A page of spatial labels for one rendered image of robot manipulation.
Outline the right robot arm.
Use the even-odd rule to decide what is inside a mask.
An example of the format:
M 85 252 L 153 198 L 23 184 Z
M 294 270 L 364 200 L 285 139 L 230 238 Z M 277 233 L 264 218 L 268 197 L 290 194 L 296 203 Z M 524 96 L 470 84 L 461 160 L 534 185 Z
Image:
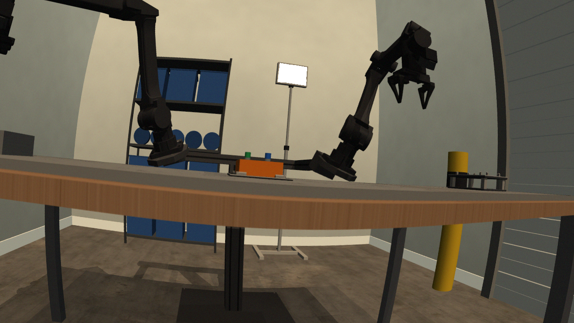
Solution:
M 159 10 L 143 0 L 47 0 L 78 8 L 106 13 L 111 18 L 135 21 L 138 36 L 138 58 L 141 75 L 141 104 L 138 126 L 152 130 L 154 149 L 150 159 L 180 153 L 183 141 L 172 132 L 171 112 L 162 98 L 158 81 L 155 24 Z M 0 34 L 9 36 L 15 0 L 0 0 Z M 137 15 L 137 16 L 135 16 Z M 145 15 L 145 16 L 142 16 Z M 140 18 L 141 17 L 141 18 Z M 154 104 L 154 106 L 152 106 Z M 152 127 L 152 128 L 149 128 Z M 153 130 L 154 129 L 154 130 Z

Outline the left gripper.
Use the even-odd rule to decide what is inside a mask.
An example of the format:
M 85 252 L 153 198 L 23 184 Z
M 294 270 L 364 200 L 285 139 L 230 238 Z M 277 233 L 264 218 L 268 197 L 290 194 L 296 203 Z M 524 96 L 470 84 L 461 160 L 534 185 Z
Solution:
M 429 75 L 408 68 L 403 68 L 403 60 L 402 60 L 402 68 L 399 69 L 398 71 L 393 72 L 393 75 L 387 78 L 387 82 L 389 83 L 391 89 L 393 90 L 398 104 L 400 104 L 402 101 L 404 84 L 408 84 L 411 80 L 418 84 L 423 83 L 422 87 L 418 88 L 418 92 L 422 103 L 422 109 L 426 109 L 429 98 L 431 97 L 432 92 L 435 89 L 435 83 L 430 82 Z M 396 90 L 396 84 L 398 84 L 399 86 L 399 95 Z M 428 92 L 424 102 L 424 93 L 426 91 Z

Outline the beige perforated plate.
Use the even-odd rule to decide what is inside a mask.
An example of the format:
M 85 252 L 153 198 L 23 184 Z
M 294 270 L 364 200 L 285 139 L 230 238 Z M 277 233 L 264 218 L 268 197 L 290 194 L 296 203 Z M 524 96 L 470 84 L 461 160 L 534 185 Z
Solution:
M 0 168 L 86 179 L 202 190 L 207 192 L 252 194 L 258 196 L 396 201 L 574 201 L 574 196 L 561 196 L 557 194 L 534 194 L 528 192 L 483 192 L 482 190 L 477 192 L 477 190 L 454 190 L 454 188 L 436 188 L 436 186 L 426 188 L 427 186 L 420 187 L 417 185 L 410 188 L 406 188 L 410 185 L 394 188 L 399 186 L 399 184 L 393 184 L 384 187 L 387 184 L 382 183 L 370 187 L 367 186 L 373 183 L 361 183 L 347 187 L 353 182 L 341 181 L 331 184 L 318 185 L 324 182 L 324 180 L 293 179 L 293 181 L 288 181 L 246 177 L 244 177 L 246 179 L 240 179 L 207 171 L 192 171 L 177 168 L 168 169 L 178 171 L 167 171 L 159 169 L 158 167 L 145 168 L 148 166 L 139 166 L 134 164 L 117 164 L 101 161 L 61 160 L 74 159 L 59 159 L 59 157 L 36 155 L 33 155 L 32 157 L 0 155 Z M 190 173 L 184 173 L 180 171 Z

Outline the grey slotted rack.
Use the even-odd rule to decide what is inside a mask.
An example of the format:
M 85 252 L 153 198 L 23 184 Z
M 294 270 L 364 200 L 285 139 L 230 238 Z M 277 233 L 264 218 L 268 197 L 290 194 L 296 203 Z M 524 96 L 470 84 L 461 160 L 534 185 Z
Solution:
M 35 137 L 0 130 L 0 155 L 33 156 Z

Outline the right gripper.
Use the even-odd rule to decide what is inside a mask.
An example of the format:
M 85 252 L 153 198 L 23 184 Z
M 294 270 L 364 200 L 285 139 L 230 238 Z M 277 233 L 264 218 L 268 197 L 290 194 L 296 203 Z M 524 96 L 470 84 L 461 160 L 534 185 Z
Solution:
M 12 48 L 14 42 L 14 38 L 0 34 L 0 54 L 6 55 Z

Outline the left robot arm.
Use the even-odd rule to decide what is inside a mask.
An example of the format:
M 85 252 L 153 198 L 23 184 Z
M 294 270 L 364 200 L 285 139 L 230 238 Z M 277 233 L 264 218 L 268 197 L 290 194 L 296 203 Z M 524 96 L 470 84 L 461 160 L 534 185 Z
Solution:
M 434 71 L 436 67 L 437 51 L 428 48 L 432 39 L 431 33 L 414 21 L 408 22 L 400 37 L 384 52 L 375 51 L 370 61 L 366 76 L 366 84 L 361 95 L 354 116 L 347 117 L 342 130 L 339 133 L 340 142 L 337 149 L 333 149 L 330 155 L 323 153 L 322 158 L 334 167 L 337 167 L 351 175 L 356 171 L 352 168 L 353 156 L 357 150 L 366 150 L 373 136 L 373 127 L 369 126 L 370 112 L 378 85 L 388 72 L 394 72 L 400 57 L 403 67 L 426 74 L 426 68 Z M 405 54 L 405 55 L 404 55 Z M 376 65 L 376 66 L 375 66 Z M 379 69 L 380 68 L 380 69 Z M 356 122 L 355 122 L 356 121 Z M 353 149 L 353 150 L 352 150 Z

